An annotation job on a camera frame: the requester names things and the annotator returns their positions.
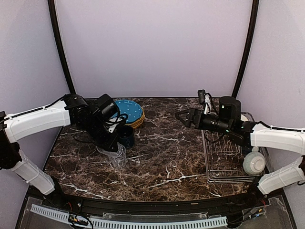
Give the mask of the teal and white mug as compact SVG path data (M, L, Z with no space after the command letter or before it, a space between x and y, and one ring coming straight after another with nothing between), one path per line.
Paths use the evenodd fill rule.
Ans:
M246 147L246 146L243 146L243 147L241 147L241 149L242 149L242 154L243 155L247 155L247 154L249 154L249 153L251 153L251 152L258 152L259 151L259 148L258 147Z

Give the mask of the dark blue mug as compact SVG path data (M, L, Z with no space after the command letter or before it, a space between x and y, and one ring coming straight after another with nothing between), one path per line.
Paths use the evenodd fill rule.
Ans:
M134 146L134 129L129 125L124 125L118 129L119 143L129 149Z

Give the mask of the pale green ribbed bowl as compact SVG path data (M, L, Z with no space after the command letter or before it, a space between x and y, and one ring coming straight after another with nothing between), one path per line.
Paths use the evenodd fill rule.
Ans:
M243 169L248 175L259 175L265 168L265 157L259 152L247 154L243 161Z

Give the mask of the cream white mug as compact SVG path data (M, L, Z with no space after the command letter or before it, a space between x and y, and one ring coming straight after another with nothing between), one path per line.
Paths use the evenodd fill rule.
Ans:
M241 115L241 121L247 122L248 118L242 114Z

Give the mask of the blue polka dot plate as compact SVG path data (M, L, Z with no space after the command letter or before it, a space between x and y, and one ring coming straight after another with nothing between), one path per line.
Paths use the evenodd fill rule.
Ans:
M115 101L119 107L120 114L127 114L126 124L132 124L142 117L142 107L135 101L117 100Z

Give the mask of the yellow polka dot plate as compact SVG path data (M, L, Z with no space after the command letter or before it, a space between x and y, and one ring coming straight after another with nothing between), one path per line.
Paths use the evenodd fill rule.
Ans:
M142 107L141 107L141 110L142 110L141 117L140 117L139 119L137 119L137 120L145 120L145 112L144 112L144 109L143 109Z
M143 122L144 122L144 120L137 120L136 122L131 123L130 126L133 129L136 129L136 128L140 127L143 124Z

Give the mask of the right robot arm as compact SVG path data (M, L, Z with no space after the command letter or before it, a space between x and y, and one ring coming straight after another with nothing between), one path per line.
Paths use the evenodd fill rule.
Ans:
M205 114L198 109L187 109L175 113L175 117L186 127L209 130L223 135L240 146L267 147L299 153L294 162L270 174L263 175L256 188L243 197L243 203L253 207L262 194L289 186L305 179L305 130L273 127L264 122L242 121L241 114L220 111L218 114Z

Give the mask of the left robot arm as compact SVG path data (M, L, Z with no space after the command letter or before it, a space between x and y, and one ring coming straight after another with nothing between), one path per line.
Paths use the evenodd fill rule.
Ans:
M0 167L10 170L26 183L34 186L57 208L67 204L54 178L44 173L23 152L20 142L52 129L77 125L91 141L108 152L118 151L118 121L112 121L120 110L107 94L86 101L77 94L66 94L55 102L28 111L0 114Z

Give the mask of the clear glass cup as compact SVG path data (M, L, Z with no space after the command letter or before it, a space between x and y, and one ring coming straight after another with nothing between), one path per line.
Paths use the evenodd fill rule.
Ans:
M123 168L126 166L126 163L127 163L127 158L126 158L126 154L125 153L122 153L120 155L117 155L115 157L112 157L111 158L111 162L112 162L112 165L115 167L115 168Z
M108 156L110 159L118 160L118 159L126 159L126 148L124 145L117 143L117 151L106 151L100 147L96 147L97 151L101 154Z

